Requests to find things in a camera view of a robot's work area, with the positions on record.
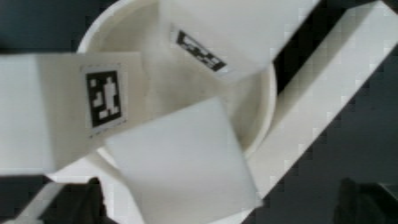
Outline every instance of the gray surface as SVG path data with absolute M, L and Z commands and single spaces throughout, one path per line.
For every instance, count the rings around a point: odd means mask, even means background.
M 0 53 L 73 51 L 109 2 L 0 0 Z M 397 73 L 398 49 L 248 223 L 333 223 L 340 180 L 398 183 Z

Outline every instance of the dark background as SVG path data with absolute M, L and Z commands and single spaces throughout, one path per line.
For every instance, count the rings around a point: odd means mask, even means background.
M 75 52 L 91 23 L 114 2 L 0 0 L 0 53 Z M 280 91 L 347 8 L 367 2 L 328 0 L 320 4 L 276 59 Z M 398 183 L 398 48 L 246 223 L 333 223 L 345 177 L 361 183 Z

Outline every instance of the white cardboard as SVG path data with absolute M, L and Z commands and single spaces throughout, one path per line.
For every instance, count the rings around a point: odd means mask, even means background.
M 320 0 L 164 0 L 162 36 L 180 60 L 207 68 L 223 81 L 255 75 L 272 64 L 285 44 Z M 180 32 L 200 60 L 178 44 Z M 226 66 L 214 71 L 203 64 L 210 54 Z
M 120 71 L 125 123 L 93 132 L 86 70 Z M 0 175 L 56 171 L 146 120 L 137 53 L 0 57 Z
M 146 224 L 205 224 L 260 206 L 217 99 L 107 139 Z

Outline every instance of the white card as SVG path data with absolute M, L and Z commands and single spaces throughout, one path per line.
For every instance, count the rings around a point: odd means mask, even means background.
M 148 224 L 205 224 L 262 205 L 219 99 L 114 135 L 107 147 Z

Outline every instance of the black square pattern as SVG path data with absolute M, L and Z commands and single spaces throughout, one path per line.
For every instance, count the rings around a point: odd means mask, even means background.
M 89 73 L 86 76 L 93 128 L 123 116 L 118 71 Z
M 226 67 L 226 63 L 182 30 L 178 34 L 178 45 L 189 51 L 207 67 L 217 72 Z

